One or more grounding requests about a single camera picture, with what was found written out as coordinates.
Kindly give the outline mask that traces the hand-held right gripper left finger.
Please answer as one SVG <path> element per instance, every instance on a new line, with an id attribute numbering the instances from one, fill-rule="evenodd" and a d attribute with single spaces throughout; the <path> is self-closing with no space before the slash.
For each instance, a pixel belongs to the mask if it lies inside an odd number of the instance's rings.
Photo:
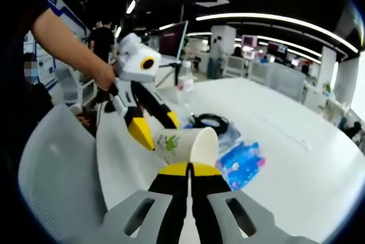
<path id="1" fill-rule="evenodd" d="M 148 190 L 138 190 L 109 210 L 98 243 L 178 243 L 186 217 L 188 162 L 159 171 Z"/>

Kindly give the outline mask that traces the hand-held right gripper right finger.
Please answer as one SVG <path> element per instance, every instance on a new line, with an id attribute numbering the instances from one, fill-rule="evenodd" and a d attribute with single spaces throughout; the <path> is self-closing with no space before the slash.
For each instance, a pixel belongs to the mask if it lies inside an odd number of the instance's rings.
<path id="1" fill-rule="evenodd" d="M 314 243 L 275 224 L 273 213 L 242 191 L 232 191 L 221 172 L 191 165 L 192 213 L 201 243 Z"/>

